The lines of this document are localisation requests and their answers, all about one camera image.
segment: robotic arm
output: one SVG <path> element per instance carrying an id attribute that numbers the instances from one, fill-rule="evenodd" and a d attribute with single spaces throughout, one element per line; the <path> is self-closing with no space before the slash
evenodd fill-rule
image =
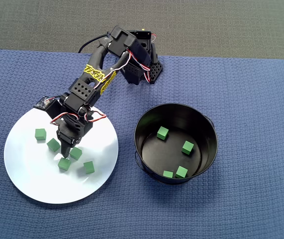
<path id="1" fill-rule="evenodd" d="M 52 119 L 51 123 L 58 126 L 57 137 L 65 158 L 69 156 L 70 149 L 92 128 L 93 122 L 106 117 L 92 111 L 91 107 L 118 71 L 122 72 L 129 83 L 136 85 L 143 77 L 149 83 L 157 80 L 163 67 L 150 39 L 149 31 L 129 32 L 116 26 L 110 37 L 99 40 L 99 46 L 93 51 L 84 72 L 69 87 L 70 92 L 51 98 L 43 97 L 35 104 L 36 109 L 47 112 Z M 119 60 L 103 70 L 103 60 L 108 52 L 118 56 Z M 100 117 L 94 119 L 94 113 L 100 114 Z"/>

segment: white circular platform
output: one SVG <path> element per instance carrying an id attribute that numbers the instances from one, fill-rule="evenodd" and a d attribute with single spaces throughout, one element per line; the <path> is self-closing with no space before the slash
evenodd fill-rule
<path id="1" fill-rule="evenodd" d="M 58 127 L 50 124 L 50 120 L 44 111 L 31 109 L 12 127 L 4 147 L 7 173 L 22 193 L 40 202 L 62 204 L 85 198 L 106 182 L 115 167 L 118 155 L 115 129 L 108 118 L 94 122 L 76 146 L 82 150 L 82 156 L 78 161 L 68 157 L 71 165 L 64 171 L 58 167 L 61 148 L 52 152 L 47 146 L 52 138 L 58 141 Z M 36 128 L 46 129 L 46 140 L 36 140 Z M 88 161 L 94 164 L 92 174 L 85 173 L 83 163 Z"/>

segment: black metal pot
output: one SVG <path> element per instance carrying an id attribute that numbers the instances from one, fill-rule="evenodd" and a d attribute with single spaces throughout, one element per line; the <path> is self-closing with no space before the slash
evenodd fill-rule
<path id="1" fill-rule="evenodd" d="M 157 138 L 161 126 L 169 130 L 165 140 Z M 208 117 L 185 105 L 164 104 L 150 109 L 138 121 L 134 138 L 135 159 L 139 167 L 165 184 L 181 184 L 198 176 L 211 166 L 217 155 L 214 124 Z M 194 144 L 190 155 L 182 153 L 186 140 Z M 185 178 L 175 177 L 179 166 L 188 170 Z M 163 176 L 164 170 L 173 172 L 173 177 Z"/>

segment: green block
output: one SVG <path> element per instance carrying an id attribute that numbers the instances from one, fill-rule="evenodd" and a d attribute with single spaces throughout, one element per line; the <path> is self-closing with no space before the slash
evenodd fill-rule
<path id="1" fill-rule="evenodd" d="M 177 178 L 185 178 L 187 171 L 188 171 L 187 169 L 179 166 L 178 169 L 177 169 L 177 172 L 176 172 L 176 177 Z"/>
<path id="2" fill-rule="evenodd" d="M 193 143 L 186 141 L 183 145 L 182 152 L 189 155 L 192 148 L 193 148 Z"/>
<path id="3" fill-rule="evenodd" d="M 93 166 L 93 162 L 86 162 L 83 164 L 84 168 L 86 168 L 86 174 L 88 173 L 94 173 L 94 166 Z"/>
<path id="4" fill-rule="evenodd" d="M 79 148 L 74 147 L 74 148 L 70 151 L 70 156 L 73 157 L 73 158 L 76 159 L 76 160 L 78 160 L 81 155 L 82 155 L 82 150 L 80 150 Z"/>
<path id="5" fill-rule="evenodd" d="M 67 158 L 61 158 L 58 166 L 59 168 L 63 169 L 63 170 L 68 170 L 71 164 L 71 160 L 67 159 Z"/>
<path id="6" fill-rule="evenodd" d="M 168 178 L 172 178 L 173 177 L 173 172 L 164 171 L 163 176 L 168 177 Z"/>
<path id="7" fill-rule="evenodd" d="M 57 151 L 60 148 L 60 144 L 54 138 L 47 142 L 47 145 L 53 152 Z"/>
<path id="8" fill-rule="evenodd" d="M 37 140 L 46 140 L 47 132 L 44 128 L 36 128 L 34 136 Z"/>
<path id="9" fill-rule="evenodd" d="M 162 140 L 165 140 L 167 133 L 168 133 L 168 129 L 161 126 L 160 129 L 157 132 L 157 137 L 162 139 Z"/>

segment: blue carpet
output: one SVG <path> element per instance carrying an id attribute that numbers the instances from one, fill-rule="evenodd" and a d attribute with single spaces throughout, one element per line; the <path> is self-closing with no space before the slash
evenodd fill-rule
<path id="1" fill-rule="evenodd" d="M 119 139 L 108 181 L 66 205 L 16 189 L 3 162 L 10 129 L 43 95 L 65 92 L 88 58 L 0 50 L 0 238 L 284 238 L 284 60 L 162 56 L 155 85 L 118 74 L 95 105 Z M 218 134 L 213 165 L 179 186 L 154 181 L 134 160 L 136 123 L 162 103 L 196 108 Z"/>

